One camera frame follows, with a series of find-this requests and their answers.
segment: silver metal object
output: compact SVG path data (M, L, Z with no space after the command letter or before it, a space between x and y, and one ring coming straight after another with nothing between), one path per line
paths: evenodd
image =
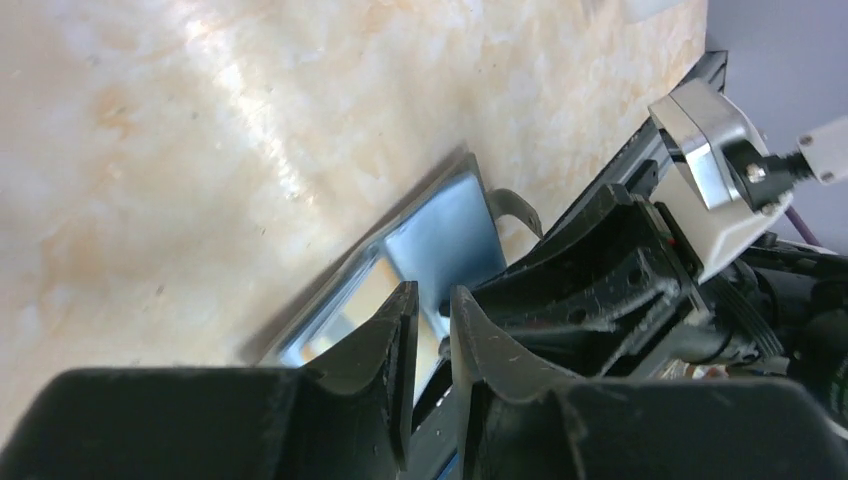
M848 116L802 135L798 146L820 183L829 185L848 178Z
M745 173L748 174L748 180L751 183L760 183L766 178L765 169L753 163L745 168Z
M757 129L733 103L695 79L648 109L672 158L689 165L708 210L741 198L722 147L747 140L761 153L767 150Z
M279 333L260 364L305 363L304 347L330 330L325 326L337 320L381 260L398 281L418 282L420 315L437 339L444 337L450 328L438 307L450 287L475 285L506 268L494 220L515 215L541 236L538 214L521 197L506 189L485 193L473 154L454 152L447 163L428 188L359 243Z

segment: screw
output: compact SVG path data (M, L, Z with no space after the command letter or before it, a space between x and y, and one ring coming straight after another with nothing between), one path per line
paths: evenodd
M766 178L765 169L756 163L748 165L745 168L745 172L748 174L748 180L751 183L760 183Z

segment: beige marble countertop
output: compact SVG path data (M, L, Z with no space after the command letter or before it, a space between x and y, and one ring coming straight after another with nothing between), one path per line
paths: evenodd
M72 366L239 363L461 143L549 227L704 49L617 6L0 3L0 439Z

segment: purple cable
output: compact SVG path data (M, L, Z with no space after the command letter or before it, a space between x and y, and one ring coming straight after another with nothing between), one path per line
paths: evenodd
M808 227L806 223L804 223L804 219L801 218L801 215L798 215L798 212L795 211L794 207L786 209L786 218L792 222L792 226L795 227L795 230L798 230L798 233L801 234L801 238L803 238L808 245L821 247L819 239L813 235L813 231L810 230L810 227Z

